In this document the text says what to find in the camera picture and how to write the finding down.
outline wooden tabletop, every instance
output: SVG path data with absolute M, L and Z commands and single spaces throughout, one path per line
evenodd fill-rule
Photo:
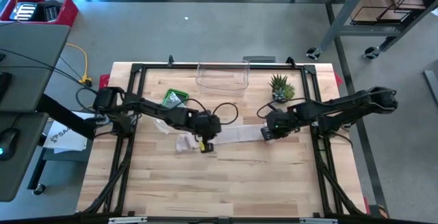
M 339 97 L 331 64 L 315 64 L 323 101 Z M 130 62 L 113 65 L 109 86 L 126 90 Z M 203 95 L 195 82 L 196 70 L 149 69 L 146 72 L 143 97 L 162 102 L 169 88 L 182 90 L 213 110 L 223 102 L 233 102 L 239 117 L 230 126 L 262 124 L 256 111 L 271 101 L 270 81 L 273 73 L 288 76 L 295 86 L 295 97 L 303 97 L 298 71 L 251 70 L 249 86 L 243 97 Z M 279 107 L 286 107 L 289 102 Z M 200 109 L 193 101 L 187 107 Z M 223 106 L 216 114 L 222 122 L 231 120 L 234 108 Z M 109 130 L 103 127 L 97 133 Z M 159 132 L 151 117 L 138 123 L 133 157 L 125 197 L 124 213 L 133 210 L 147 216 L 269 216 L 310 217 L 322 213 L 322 204 L 309 128 L 277 140 L 216 145 L 213 153 L 199 151 L 178 153 L 175 142 L 180 131 L 168 135 Z M 349 143 L 332 138 L 332 151 L 339 184 L 356 206 L 365 211 L 355 159 Z M 116 137 L 94 139 L 77 210 L 84 210 L 106 185 Z M 335 209 L 329 184 L 328 197 Z M 113 197 L 114 207 L 118 187 Z

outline gray floor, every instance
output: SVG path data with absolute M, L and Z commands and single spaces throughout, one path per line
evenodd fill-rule
M 314 62 L 304 56 L 305 51 L 315 46 L 329 27 L 323 5 L 78 2 L 77 6 L 80 14 L 68 41 L 88 52 L 89 76 L 96 86 L 99 75 L 110 72 L 112 62 L 166 61 L 169 54 L 178 62 L 234 61 L 245 55 L 273 55 L 278 61 L 292 56 L 297 62 Z M 434 129 L 438 109 L 422 75 L 437 60 L 437 33 L 438 18 L 427 16 L 373 61 L 360 56 L 383 38 L 342 38 L 357 90 L 387 86 L 398 91 L 396 112 L 365 118 L 389 213 L 397 219 L 438 223 L 434 212 L 438 209 Z M 63 57 L 82 74 L 80 52 L 66 48 Z M 334 45 L 319 62 L 333 63 L 341 74 Z M 69 71 L 63 62 L 58 67 Z M 74 94 L 62 94 L 65 88 L 76 89 L 76 85 L 54 75 L 46 93 L 77 109 Z M 340 92 L 346 94 L 344 86 Z M 87 93 L 82 99 L 87 105 L 92 102 Z M 351 136 L 362 189 L 373 202 L 355 130 Z M 48 188 L 39 197 L 25 190 L 27 172 L 17 198 L 0 203 L 0 219 L 73 213 L 85 168 L 85 164 L 49 162 L 42 176 Z

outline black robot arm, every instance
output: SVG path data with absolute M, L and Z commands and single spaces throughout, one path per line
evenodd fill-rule
M 365 115 L 392 113 L 398 105 L 395 94 L 395 90 L 374 87 L 323 103 L 309 101 L 292 105 L 287 112 L 268 105 L 272 111 L 266 116 L 267 126 L 261 133 L 265 140 L 279 139 L 300 131 L 300 127 L 314 125 L 318 126 L 320 135 L 332 134 Z
M 122 98 L 122 104 L 117 105 L 117 96 Z M 122 88 L 106 87 L 98 91 L 93 108 L 100 114 L 105 114 L 113 123 L 114 133 L 130 134 L 132 132 L 132 115 L 145 114 L 166 122 L 167 125 L 190 132 L 202 138 L 200 148 L 202 153 L 213 151 L 213 144 L 208 140 L 213 139 L 221 132 L 220 119 L 209 110 L 199 112 L 191 108 L 167 108 L 161 104 L 148 101 L 138 95 L 125 93 Z

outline black desk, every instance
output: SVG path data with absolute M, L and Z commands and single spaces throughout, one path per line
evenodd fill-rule
M 0 201 L 12 201 L 15 198 L 49 118 L 45 113 L 0 114 L 0 130 L 11 127 L 17 116 L 19 118 L 14 127 L 20 130 L 20 135 L 16 152 L 9 160 L 0 161 Z
M 6 54 L 0 62 L 0 71 L 13 74 L 11 85 L 0 101 L 0 112 L 46 112 L 56 121 L 70 127 L 73 131 L 94 138 L 94 128 L 73 114 L 57 101 L 44 94 L 52 74 L 51 69 L 13 53 L 39 60 L 49 66 L 56 66 L 67 40 L 70 27 L 65 25 L 30 25 L 15 23 L 0 27 L 0 53 Z

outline potted succulent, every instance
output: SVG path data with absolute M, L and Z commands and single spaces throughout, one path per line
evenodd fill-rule
M 271 77 L 272 98 L 277 103 L 285 103 L 295 95 L 295 88 L 287 83 L 287 76 L 279 74 Z

